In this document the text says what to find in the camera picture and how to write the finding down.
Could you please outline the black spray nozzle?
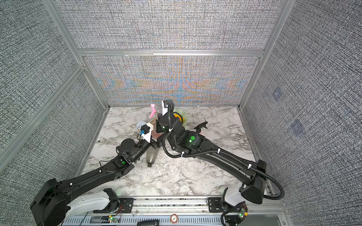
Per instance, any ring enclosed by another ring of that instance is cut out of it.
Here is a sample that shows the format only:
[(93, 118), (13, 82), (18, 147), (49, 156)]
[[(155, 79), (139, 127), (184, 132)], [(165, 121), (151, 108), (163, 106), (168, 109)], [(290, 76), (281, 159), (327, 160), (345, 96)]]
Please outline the black spray nozzle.
[(194, 127), (195, 132), (200, 134), (203, 128), (207, 129), (207, 124), (208, 124), (208, 122), (205, 121), (205, 122), (200, 123), (199, 125), (197, 125), (196, 127)]

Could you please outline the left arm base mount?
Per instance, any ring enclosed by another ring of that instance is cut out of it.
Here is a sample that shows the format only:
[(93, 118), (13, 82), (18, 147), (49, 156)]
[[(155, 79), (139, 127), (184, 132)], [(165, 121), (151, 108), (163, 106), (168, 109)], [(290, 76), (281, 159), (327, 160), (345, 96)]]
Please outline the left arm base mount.
[(119, 198), (115, 191), (111, 188), (106, 188), (103, 192), (108, 197), (108, 204), (103, 208), (94, 210), (93, 213), (131, 213), (134, 203), (134, 198)]

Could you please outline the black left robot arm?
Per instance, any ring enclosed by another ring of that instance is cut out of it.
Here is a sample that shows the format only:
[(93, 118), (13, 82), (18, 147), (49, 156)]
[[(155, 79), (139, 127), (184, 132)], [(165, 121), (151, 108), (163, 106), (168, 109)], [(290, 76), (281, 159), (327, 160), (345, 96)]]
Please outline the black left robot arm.
[(128, 174), (133, 163), (150, 147), (161, 147), (165, 142), (140, 140), (135, 143), (128, 138), (116, 147), (117, 156), (106, 164), (88, 173), (58, 182), (50, 179), (44, 183), (30, 205), (31, 212), (38, 226), (57, 226), (71, 211), (70, 203), (84, 193)]

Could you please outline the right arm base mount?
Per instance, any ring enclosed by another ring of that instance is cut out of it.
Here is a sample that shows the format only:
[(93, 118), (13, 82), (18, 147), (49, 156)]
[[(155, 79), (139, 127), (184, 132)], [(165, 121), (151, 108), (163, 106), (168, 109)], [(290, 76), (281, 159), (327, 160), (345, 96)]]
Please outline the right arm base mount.
[(237, 212), (240, 219), (244, 219), (248, 215), (248, 208), (246, 206), (246, 202), (242, 201), (235, 206), (228, 204), (226, 202), (226, 193), (228, 188), (226, 188), (221, 197), (209, 197), (207, 198), (206, 204), (208, 205), (208, 209), (210, 213), (231, 213)]

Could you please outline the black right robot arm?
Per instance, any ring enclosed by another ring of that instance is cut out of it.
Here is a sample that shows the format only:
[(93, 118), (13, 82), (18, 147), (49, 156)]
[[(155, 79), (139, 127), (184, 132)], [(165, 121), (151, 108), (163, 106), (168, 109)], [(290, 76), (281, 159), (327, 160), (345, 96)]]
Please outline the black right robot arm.
[(240, 195), (255, 204), (262, 204), (265, 192), (267, 163), (253, 162), (238, 157), (212, 143), (205, 136), (186, 130), (180, 120), (171, 115), (157, 115), (157, 128), (162, 129), (161, 141), (166, 154), (171, 158), (198, 158), (209, 162), (237, 178), (242, 185)]

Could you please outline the translucent pink spray bottle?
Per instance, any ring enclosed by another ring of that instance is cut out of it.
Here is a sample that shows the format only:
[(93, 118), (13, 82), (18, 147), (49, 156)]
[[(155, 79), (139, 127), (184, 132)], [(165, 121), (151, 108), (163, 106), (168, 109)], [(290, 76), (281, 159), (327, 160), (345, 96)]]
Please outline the translucent pink spray bottle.
[(152, 131), (152, 133), (151, 133), (151, 136), (152, 136), (155, 140), (157, 140), (157, 139), (163, 134), (163, 132), (161, 132), (161, 133), (158, 133), (158, 132), (157, 132), (156, 119), (154, 119), (154, 120), (151, 122), (151, 124), (153, 125), (153, 131)]

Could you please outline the grey pink spray nozzle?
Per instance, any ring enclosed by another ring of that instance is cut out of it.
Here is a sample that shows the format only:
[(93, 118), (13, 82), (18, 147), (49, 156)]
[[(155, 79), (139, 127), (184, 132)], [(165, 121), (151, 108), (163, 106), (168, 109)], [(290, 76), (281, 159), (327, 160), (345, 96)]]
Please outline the grey pink spray nozzle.
[(156, 109), (156, 105), (155, 104), (151, 104), (150, 107), (152, 108), (151, 110), (151, 114), (149, 116), (150, 120), (153, 120), (157, 117), (157, 109)]

